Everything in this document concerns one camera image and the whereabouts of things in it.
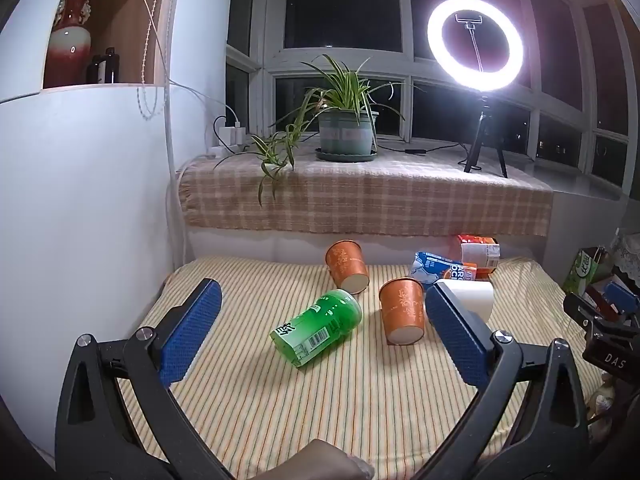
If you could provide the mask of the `orange paper cup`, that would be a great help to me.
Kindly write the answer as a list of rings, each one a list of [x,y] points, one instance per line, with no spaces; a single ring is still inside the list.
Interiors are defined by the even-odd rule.
[[[408,346],[425,330],[423,287],[414,278],[395,278],[378,292],[385,336],[389,344]]]
[[[369,272],[360,245],[354,240],[338,240],[326,251],[326,266],[335,285],[352,295],[367,289]]]

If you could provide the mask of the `white cup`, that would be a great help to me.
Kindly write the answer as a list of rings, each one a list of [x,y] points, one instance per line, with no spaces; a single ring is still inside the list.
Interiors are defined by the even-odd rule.
[[[477,314],[485,323],[489,321],[495,304],[495,289],[491,282],[439,280],[436,284],[466,310]]]

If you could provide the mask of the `green tissue box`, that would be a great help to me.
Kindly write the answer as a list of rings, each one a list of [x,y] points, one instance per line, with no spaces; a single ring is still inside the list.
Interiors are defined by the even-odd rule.
[[[604,246],[579,249],[562,289],[567,294],[582,296],[588,286],[608,278],[612,267],[613,260]]]

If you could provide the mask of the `striped yellow mat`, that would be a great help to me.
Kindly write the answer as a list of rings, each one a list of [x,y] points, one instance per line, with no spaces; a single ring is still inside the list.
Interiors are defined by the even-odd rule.
[[[144,322],[154,326],[206,278],[222,307],[189,373],[171,391],[192,426],[236,478],[248,479],[321,439],[407,479],[435,452],[474,396],[434,330],[411,346],[386,341],[378,292],[406,266],[371,266],[363,318],[344,341],[304,367],[271,331],[334,284],[321,264],[233,257],[195,260],[166,280]]]

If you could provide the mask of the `red white carton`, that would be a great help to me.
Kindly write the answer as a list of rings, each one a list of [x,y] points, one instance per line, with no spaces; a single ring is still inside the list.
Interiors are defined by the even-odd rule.
[[[456,241],[460,261],[474,264],[478,280],[489,278],[501,258],[500,244],[493,237],[469,234],[458,235]]]

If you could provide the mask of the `blue white snack bag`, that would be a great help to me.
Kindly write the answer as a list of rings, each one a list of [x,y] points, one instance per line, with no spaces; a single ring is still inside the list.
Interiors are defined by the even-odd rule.
[[[475,281],[476,274],[474,263],[463,263],[430,252],[417,252],[409,276],[424,288],[429,288],[438,280]]]

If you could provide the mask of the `plaid beige cloth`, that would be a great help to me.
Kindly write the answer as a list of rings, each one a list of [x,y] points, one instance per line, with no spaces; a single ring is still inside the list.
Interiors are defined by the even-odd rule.
[[[182,175],[191,228],[388,236],[548,233],[553,192],[511,168],[486,162],[466,174],[448,151],[383,153],[372,162],[322,162],[298,153],[270,180],[254,155],[201,159]]]

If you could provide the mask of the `black tripod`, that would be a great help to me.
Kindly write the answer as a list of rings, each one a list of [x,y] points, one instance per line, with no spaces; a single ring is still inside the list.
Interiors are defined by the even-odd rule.
[[[491,99],[486,93],[481,93],[478,97],[480,103],[480,117],[478,118],[474,139],[466,155],[466,159],[461,163],[463,171],[469,174],[473,169],[478,168],[478,159],[480,158],[480,150],[483,146],[490,146],[497,152],[500,171],[504,178],[508,177],[506,170],[506,158],[503,153],[503,140],[501,136],[492,133],[492,110]]]

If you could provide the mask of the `green plastic bottle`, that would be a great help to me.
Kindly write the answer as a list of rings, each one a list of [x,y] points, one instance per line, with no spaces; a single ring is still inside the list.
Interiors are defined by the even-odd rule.
[[[358,300],[346,290],[334,289],[295,318],[274,328],[269,337],[282,356],[299,368],[347,337],[361,321]]]

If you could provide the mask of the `white power strip chargers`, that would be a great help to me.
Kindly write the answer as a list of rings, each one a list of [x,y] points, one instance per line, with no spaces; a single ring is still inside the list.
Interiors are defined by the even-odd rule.
[[[224,116],[219,116],[213,123],[212,144],[207,148],[206,154],[213,158],[225,158],[227,156],[244,152],[247,138],[246,128],[238,122],[234,126],[218,125]]]

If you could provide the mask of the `spider plant in pot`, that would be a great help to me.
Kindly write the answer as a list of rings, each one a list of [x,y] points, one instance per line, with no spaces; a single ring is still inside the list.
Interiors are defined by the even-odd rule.
[[[273,132],[250,137],[252,155],[259,162],[258,204],[266,191],[277,197],[287,180],[298,174],[297,154],[312,139],[317,153],[332,162],[368,162],[378,154],[378,116],[386,110],[400,122],[406,120],[399,107],[376,98],[385,92],[393,99],[402,87],[398,79],[374,81],[363,73],[362,60],[352,67],[323,52],[303,61],[321,80],[304,90],[300,103],[272,124]]]

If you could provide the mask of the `dark bottle on shelf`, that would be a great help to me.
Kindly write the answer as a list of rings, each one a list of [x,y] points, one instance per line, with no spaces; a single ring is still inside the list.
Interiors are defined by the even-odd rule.
[[[117,84],[119,82],[119,55],[114,47],[104,54],[93,55],[86,69],[87,84]]]

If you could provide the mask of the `red white vase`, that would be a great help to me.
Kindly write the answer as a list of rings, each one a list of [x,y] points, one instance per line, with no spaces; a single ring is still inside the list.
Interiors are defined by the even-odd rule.
[[[60,0],[44,63],[44,88],[78,84],[91,52],[91,34],[86,23],[91,0]]]

